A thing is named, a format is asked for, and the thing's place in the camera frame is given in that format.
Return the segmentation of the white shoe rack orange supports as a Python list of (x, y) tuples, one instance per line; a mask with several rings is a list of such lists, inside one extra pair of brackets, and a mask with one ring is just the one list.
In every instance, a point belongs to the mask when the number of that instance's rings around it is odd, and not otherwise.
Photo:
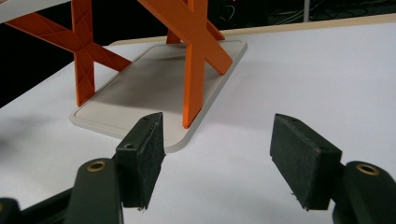
[(93, 40), (92, 0), (0, 1), (0, 24), (72, 52), (78, 109), (71, 122), (123, 138), (164, 113), (164, 147), (186, 146), (248, 48), (207, 19), (207, 0), (138, 0), (168, 29), (166, 41), (128, 60)]

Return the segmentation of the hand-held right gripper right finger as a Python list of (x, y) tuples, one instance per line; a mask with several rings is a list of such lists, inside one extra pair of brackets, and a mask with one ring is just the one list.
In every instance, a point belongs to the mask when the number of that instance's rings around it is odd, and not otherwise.
[(342, 151), (299, 119), (275, 114), (270, 156), (303, 209), (326, 210)]

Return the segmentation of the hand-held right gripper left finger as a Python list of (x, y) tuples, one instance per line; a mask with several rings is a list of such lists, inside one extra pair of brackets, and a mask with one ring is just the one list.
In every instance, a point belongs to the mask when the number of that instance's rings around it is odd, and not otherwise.
[(163, 113), (146, 115), (116, 148), (120, 199), (124, 207), (148, 208), (164, 157)]

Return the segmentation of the white table mat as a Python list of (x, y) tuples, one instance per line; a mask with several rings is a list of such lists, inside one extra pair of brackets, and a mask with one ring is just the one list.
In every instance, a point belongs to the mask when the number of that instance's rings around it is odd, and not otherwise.
[[(74, 126), (66, 66), (0, 108), (0, 197), (28, 207), (70, 188), (115, 138)], [(396, 178), (396, 22), (247, 36), (247, 51), (190, 142), (168, 154), (145, 211), (126, 224), (332, 224), (305, 211), (273, 164), (275, 114), (302, 120)]]

